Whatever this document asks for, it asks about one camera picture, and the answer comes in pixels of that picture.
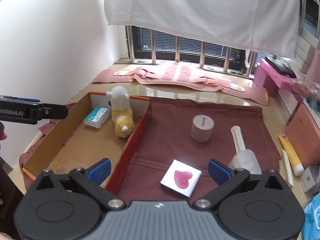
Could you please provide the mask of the person's left hand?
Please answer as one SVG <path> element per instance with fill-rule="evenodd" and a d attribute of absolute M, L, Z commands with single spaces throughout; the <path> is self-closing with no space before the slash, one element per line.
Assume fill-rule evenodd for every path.
<path fill-rule="evenodd" d="M 0 141 L 5 140 L 7 138 L 7 134 L 5 133 L 4 129 L 4 125 L 0 122 Z"/>

